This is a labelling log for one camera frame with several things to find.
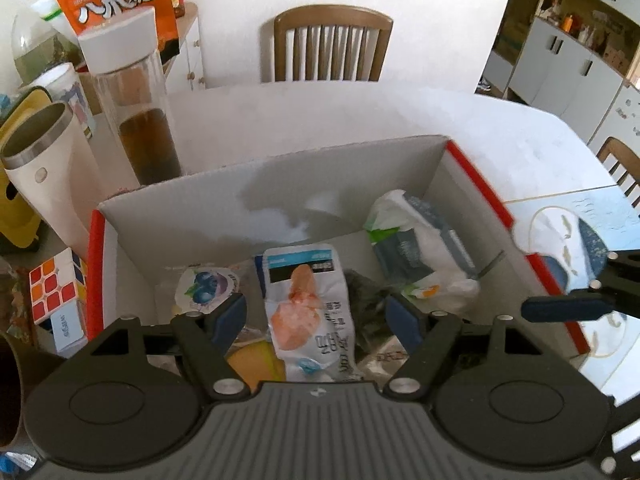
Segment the white thermos cup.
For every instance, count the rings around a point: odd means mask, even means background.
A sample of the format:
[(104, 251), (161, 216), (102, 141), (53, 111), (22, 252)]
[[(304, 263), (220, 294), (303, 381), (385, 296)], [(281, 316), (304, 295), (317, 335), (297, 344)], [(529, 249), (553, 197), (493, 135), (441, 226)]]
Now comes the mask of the white thermos cup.
[(92, 213), (106, 186), (79, 120), (64, 102), (38, 110), (1, 145), (9, 180), (65, 246), (88, 258)]

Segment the glass tea bottle white lid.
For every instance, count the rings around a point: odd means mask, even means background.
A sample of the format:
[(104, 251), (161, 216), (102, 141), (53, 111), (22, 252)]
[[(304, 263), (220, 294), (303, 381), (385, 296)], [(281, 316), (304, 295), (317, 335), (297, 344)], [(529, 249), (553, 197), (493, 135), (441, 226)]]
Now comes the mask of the glass tea bottle white lid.
[(78, 36), (101, 110), (142, 185), (182, 176), (155, 9), (139, 6)]

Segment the grey wall cabinet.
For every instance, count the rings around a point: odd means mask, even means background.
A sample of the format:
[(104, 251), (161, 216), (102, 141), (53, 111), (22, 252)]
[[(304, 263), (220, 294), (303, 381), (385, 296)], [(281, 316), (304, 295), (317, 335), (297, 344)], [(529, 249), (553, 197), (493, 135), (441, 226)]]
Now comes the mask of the grey wall cabinet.
[(639, 0), (509, 0), (478, 86), (588, 142), (638, 79)]

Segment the dark seaweed snack bag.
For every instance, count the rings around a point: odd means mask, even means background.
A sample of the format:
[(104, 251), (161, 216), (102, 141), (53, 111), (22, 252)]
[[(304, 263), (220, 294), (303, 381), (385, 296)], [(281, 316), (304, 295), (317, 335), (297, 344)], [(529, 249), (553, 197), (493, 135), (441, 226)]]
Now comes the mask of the dark seaweed snack bag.
[(385, 314), (385, 301), (392, 290), (354, 270), (345, 271), (345, 280), (355, 327), (356, 356), (361, 360), (393, 336)]

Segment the blueberry bread package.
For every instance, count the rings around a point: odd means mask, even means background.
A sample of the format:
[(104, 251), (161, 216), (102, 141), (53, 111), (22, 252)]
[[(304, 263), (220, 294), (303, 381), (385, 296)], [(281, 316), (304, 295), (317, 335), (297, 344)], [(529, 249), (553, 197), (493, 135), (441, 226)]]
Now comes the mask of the blueberry bread package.
[(229, 269), (190, 266), (178, 279), (171, 312), (209, 314), (239, 290), (240, 279)]

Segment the red cardboard box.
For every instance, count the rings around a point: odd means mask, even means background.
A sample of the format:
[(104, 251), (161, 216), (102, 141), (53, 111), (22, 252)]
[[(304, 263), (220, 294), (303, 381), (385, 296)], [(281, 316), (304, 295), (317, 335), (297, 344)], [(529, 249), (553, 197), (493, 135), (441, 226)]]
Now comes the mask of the red cardboard box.
[(231, 266), (270, 247), (327, 242), (344, 266), (378, 278), (363, 225), (395, 188), (430, 202), (480, 271), (474, 321), (518, 315), (526, 298), (560, 292), (542, 259), (516, 247), (510, 212), (457, 144), (409, 136), (270, 157), (110, 198), (91, 222), (88, 333), (124, 314), (166, 323), (154, 289), (170, 266)]

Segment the wooden chair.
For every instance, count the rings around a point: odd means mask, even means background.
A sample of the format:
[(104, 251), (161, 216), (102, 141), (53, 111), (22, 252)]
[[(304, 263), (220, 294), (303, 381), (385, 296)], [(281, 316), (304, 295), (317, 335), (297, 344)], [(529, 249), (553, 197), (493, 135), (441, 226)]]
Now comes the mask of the wooden chair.
[(276, 81), (378, 81), (394, 21), (361, 6), (310, 4), (273, 21)]
[(632, 208), (639, 210), (639, 156), (623, 141), (609, 136), (597, 152), (597, 159), (630, 200)]

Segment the wooden chair right side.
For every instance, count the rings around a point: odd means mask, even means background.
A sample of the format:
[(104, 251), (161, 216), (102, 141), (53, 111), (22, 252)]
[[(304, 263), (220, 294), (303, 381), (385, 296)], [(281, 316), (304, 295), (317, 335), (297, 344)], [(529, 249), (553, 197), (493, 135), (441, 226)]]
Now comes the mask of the wooden chair right side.
[(639, 210), (639, 156), (623, 141), (609, 136), (597, 152), (597, 159), (630, 200), (632, 208)]

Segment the rubik's cube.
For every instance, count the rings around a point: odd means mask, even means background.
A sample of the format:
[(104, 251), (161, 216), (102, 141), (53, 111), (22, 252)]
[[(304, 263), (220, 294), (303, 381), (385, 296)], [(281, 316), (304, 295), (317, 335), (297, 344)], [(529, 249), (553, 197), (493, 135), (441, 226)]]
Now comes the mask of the rubik's cube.
[(66, 304), (78, 305), (86, 314), (88, 266), (72, 248), (44, 260), (27, 274), (32, 322), (48, 326), (51, 315)]

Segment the white side cabinet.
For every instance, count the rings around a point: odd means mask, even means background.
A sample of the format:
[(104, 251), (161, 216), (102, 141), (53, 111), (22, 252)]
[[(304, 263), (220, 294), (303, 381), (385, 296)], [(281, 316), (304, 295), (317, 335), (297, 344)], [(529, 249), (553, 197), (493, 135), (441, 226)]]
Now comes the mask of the white side cabinet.
[(206, 89), (198, 6), (187, 2), (184, 10), (177, 18), (179, 54), (163, 65), (168, 94)]

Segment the wooden chair far side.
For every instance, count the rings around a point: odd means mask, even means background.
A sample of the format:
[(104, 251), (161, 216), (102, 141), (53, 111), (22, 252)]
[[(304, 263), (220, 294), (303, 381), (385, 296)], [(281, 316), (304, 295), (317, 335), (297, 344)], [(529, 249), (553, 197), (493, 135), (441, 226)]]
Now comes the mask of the wooden chair far side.
[(394, 21), (361, 6), (310, 4), (273, 21), (276, 81), (378, 81)]

